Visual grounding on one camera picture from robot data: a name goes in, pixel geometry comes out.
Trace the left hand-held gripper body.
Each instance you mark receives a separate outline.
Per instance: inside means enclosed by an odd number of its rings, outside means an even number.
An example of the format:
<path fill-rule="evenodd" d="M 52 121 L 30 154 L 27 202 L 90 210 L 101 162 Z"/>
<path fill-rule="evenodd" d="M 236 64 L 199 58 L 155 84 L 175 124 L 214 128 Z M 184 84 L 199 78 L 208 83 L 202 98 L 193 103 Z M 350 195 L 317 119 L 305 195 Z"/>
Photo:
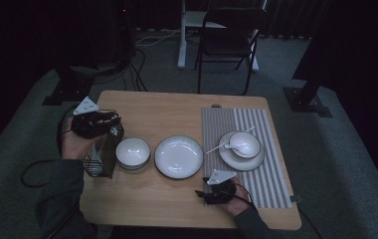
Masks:
<path fill-rule="evenodd" d="M 79 126 L 79 136 L 95 138 L 107 133 L 107 124 L 102 118 L 100 107 L 85 97 L 73 111 L 73 123 Z"/>

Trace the white bowl with black rim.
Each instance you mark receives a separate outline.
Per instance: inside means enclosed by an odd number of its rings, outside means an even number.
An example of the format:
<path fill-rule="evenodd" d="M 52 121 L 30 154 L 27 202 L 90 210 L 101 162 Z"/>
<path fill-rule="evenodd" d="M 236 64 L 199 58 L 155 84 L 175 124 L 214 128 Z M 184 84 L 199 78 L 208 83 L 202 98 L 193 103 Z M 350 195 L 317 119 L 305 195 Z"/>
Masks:
<path fill-rule="evenodd" d="M 232 136 L 232 144 L 237 148 L 235 154 L 252 158 L 259 154 L 261 145 L 258 139 L 248 132 L 237 132 Z"/>
<path fill-rule="evenodd" d="M 148 143 L 138 137 L 126 138 L 115 150 L 118 164 L 129 173 L 143 171 L 150 159 Z"/>

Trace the single white chopstick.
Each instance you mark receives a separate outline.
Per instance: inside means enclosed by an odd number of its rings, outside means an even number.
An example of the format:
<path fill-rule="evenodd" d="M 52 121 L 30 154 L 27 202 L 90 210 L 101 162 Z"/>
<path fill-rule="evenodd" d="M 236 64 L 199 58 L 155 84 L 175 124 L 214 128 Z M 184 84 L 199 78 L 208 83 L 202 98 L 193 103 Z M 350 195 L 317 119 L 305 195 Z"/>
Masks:
<path fill-rule="evenodd" d="M 254 128 L 256 128 L 256 127 L 255 127 L 255 126 L 251 126 L 250 128 L 246 129 L 246 130 L 243 131 L 243 132 L 249 132 L 249 131 L 253 130 Z M 206 155 L 206 154 L 208 154 L 208 153 L 210 153 L 210 152 L 212 152 L 212 151 L 214 151 L 214 150 L 216 150 L 216 149 L 218 149 L 218 148 L 224 146 L 225 144 L 228 144 L 228 142 L 225 141 L 224 143 L 218 144 L 216 147 L 211 148 L 210 150 L 206 151 L 204 154 Z"/>

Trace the dark equipment with red light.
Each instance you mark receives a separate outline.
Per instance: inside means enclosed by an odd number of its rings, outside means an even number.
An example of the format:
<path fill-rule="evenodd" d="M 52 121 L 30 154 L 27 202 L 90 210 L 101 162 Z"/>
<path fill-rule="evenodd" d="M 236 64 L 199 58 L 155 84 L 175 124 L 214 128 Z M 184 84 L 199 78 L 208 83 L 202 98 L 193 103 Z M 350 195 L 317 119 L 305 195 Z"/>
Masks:
<path fill-rule="evenodd" d="M 130 0 L 78 0 L 96 63 L 127 63 L 135 55 Z"/>

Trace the black metal stand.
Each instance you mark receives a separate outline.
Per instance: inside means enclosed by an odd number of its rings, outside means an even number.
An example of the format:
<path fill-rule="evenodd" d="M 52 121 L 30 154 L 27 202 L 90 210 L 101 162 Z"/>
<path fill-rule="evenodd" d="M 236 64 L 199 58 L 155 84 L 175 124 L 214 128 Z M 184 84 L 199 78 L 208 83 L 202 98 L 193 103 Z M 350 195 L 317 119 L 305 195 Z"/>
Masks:
<path fill-rule="evenodd" d="M 55 68 L 59 81 L 53 92 L 46 96 L 43 106 L 59 106 L 63 102 L 79 102 L 90 92 L 95 78 L 77 74 L 69 66 Z"/>
<path fill-rule="evenodd" d="M 304 80 L 302 88 L 284 88 L 283 92 L 290 106 L 295 113 L 316 113 L 321 118 L 331 118 L 332 114 L 326 107 L 317 91 L 324 82 L 324 75 L 327 73 L 321 45 L 321 26 L 325 21 L 328 8 L 332 0 L 321 0 L 324 5 L 319 9 L 319 16 L 315 20 L 316 28 L 301 60 L 299 61 L 292 78 L 294 80 Z"/>

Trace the white plate with black rim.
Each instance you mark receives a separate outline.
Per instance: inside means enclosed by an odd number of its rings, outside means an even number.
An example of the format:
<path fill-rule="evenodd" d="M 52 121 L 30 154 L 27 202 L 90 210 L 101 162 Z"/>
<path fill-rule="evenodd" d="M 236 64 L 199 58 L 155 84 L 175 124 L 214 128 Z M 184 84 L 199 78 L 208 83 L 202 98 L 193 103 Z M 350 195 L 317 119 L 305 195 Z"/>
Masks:
<path fill-rule="evenodd" d="M 163 139 L 154 152 L 156 168 L 172 179 L 185 179 L 195 175 L 202 167 L 203 160 L 204 153 L 200 144 L 184 135 Z"/>
<path fill-rule="evenodd" d="M 243 158 L 236 155 L 231 149 L 225 149 L 223 147 L 224 143 L 228 143 L 230 141 L 231 136 L 234 134 L 233 131 L 227 132 L 224 134 L 219 143 L 221 147 L 219 148 L 219 154 L 221 158 L 231 167 L 242 170 L 242 171 L 249 171 L 258 168 L 265 159 L 265 148 L 260 143 L 260 151 L 259 154 L 252 158 Z"/>

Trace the white desk frame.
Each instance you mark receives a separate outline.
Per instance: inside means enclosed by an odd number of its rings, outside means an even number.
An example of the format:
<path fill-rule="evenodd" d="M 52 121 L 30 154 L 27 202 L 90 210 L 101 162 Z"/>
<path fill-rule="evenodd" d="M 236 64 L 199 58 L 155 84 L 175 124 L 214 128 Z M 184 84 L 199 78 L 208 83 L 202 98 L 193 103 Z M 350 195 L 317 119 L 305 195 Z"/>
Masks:
<path fill-rule="evenodd" d="M 186 50 L 187 50 L 187 37 L 189 33 L 187 30 L 189 28 L 194 28 L 198 30 L 198 34 L 202 25 L 203 17 L 206 15 L 206 12 L 209 9 L 215 7 L 250 7 L 250 6 L 259 6 L 264 8 L 261 3 L 257 3 L 256 0 L 248 0 L 247 2 L 232 2 L 228 0 L 209 0 L 210 5 L 206 10 L 187 10 L 186 9 L 186 0 L 182 0 L 182 9 L 181 9 L 181 27 L 180 27 L 180 49 L 178 56 L 178 67 L 180 69 L 186 66 Z M 257 64 L 257 59 L 254 59 L 253 71 L 259 69 Z"/>

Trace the person's left hand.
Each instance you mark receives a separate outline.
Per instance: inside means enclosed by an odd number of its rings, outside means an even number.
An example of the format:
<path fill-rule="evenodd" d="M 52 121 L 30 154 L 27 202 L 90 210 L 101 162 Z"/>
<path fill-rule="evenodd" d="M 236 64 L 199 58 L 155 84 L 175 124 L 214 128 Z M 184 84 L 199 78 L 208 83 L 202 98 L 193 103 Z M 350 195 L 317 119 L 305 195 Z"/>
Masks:
<path fill-rule="evenodd" d="M 72 118 L 68 118 L 66 131 L 62 134 L 62 159 L 85 159 L 92 146 L 100 140 L 95 138 L 80 137 L 72 131 Z"/>

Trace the grey striped placemat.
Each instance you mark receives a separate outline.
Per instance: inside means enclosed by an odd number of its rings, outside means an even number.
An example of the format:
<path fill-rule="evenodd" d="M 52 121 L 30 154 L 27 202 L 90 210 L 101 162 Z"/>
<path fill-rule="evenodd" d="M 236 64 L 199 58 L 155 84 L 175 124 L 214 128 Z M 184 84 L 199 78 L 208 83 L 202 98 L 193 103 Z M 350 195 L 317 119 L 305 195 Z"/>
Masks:
<path fill-rule="evenodd" d="M 245 131 L 255 126 L 250 134 L 265 148 L 263 163 L 254 170 L 242 171 L 229 166 L 220 156 L 219 148 L 206 154 L 203 174 L 209 177 L 214 169 L 234 171 L 260 208 L 291 208 L 281 160 L 266 110 L 214 109 L 201 110 L 202 140 L 205 151 L 216 147 L 227 132 Z"/>

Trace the black folding chair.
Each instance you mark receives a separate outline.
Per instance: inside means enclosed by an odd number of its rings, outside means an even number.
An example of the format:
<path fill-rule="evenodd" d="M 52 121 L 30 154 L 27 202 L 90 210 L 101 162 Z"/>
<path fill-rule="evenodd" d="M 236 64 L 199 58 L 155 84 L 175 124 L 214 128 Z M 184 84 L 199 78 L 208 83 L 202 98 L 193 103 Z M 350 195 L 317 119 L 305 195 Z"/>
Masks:
<path fill-rule="evenodd" d="M 244 61 L 248 62 L 248 72 L 242 95 L 247 93 L 258 38 L 268 24 L 268 16 L 268 11 L 259 6 L 215 7 L 206 12 L 199 31 L 195 64 L 198 93 L 201 93 L 205 63 L 237 63 L 235 70 L 238 70 Z"/>

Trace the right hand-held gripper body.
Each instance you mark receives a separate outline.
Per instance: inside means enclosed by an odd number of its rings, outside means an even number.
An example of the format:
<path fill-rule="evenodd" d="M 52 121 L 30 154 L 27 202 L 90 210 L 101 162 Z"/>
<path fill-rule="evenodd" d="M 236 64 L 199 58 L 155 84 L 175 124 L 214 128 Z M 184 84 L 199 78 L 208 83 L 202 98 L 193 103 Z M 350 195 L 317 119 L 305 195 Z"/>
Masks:
<path fill-rule="evenodd" d="M 237 175 L 234 171 L 214 169 L 209 177 L 209 196 L 206 198 L 207 204 L 226 204 L 236 193 L 236 186 L 232 179 Z"/>

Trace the dark curtain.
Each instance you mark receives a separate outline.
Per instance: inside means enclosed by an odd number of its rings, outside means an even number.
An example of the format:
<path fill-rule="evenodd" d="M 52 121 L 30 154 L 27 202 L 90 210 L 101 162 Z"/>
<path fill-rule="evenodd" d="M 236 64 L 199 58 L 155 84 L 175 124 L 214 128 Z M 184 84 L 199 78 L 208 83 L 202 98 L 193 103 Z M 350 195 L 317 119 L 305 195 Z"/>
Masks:
<path fill-rule="evenodd" d="M 310 39 L 323 19 L 331 0 L 264 0 L 269 14 L 265 37 Z"/>

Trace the black wire basket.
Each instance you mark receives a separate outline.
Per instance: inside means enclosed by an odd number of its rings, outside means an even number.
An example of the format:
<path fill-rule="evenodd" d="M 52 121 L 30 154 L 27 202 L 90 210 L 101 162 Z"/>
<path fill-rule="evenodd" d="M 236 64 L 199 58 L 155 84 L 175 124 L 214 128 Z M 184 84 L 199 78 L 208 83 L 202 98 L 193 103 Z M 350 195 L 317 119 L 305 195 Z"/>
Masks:
<path fill-rule="evenodd" d="M 115 111 L 100 111 L 102 113 L 102 118 L 105 113 L 115 112 Z M 110 130 L 107 129 L 107 133 L 98 140 L 95 144 L 97 147 L 98 154 L 102 160 L 102 170 L 91 169 L 91 156 L 92 150 L 87 154 L 84 159 L 84 168 L 87 174 L 91 177 L 109 177 L 112 178 L 114 167 L 116 164 L 115 150 L 118 144 L 122 141 L 124 135 L 124 128 L 118 130 L 118 135 L 113 135 Z"/>

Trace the person's right hand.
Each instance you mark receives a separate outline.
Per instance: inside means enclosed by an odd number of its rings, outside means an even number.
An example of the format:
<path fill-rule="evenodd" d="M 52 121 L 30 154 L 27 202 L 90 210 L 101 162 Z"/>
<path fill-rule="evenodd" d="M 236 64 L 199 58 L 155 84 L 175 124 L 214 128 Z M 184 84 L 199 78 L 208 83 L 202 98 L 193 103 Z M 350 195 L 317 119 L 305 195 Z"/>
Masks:
<path fill-rule="evenodd" d="M 250 208 L 250 198 L 245 189 L 238 187 L 235 197 L 221 207 L 233 217 Z"/>

